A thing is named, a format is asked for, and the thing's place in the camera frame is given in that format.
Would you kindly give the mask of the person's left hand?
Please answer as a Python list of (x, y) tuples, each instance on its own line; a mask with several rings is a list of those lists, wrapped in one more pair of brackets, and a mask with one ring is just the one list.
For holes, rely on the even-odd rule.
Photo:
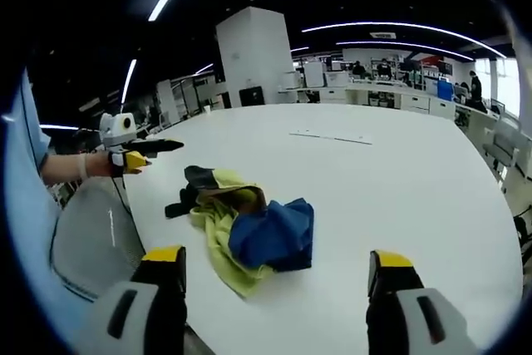
[(100, 151), (90, 154), (80, 154), (77, 157), (78, 173), (82, 180), (90, 177), (122, 177), (124, 166), (116, 163), (121, 156), (119, 154)]

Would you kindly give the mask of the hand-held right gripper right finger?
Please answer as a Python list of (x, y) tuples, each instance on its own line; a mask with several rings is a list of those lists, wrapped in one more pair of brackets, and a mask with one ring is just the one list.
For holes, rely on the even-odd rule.
[(366, 312), (370, 354), (477, 354), (460, 311), (424, 286), (406, 257), (373, 250)]

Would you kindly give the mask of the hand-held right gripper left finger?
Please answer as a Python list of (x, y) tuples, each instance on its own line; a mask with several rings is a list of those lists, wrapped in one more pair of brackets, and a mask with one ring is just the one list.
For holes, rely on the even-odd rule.
[(187, 319), (186, 249), (152, 249), (128, 280), (92, 305), (78, 354), (182, 354)]

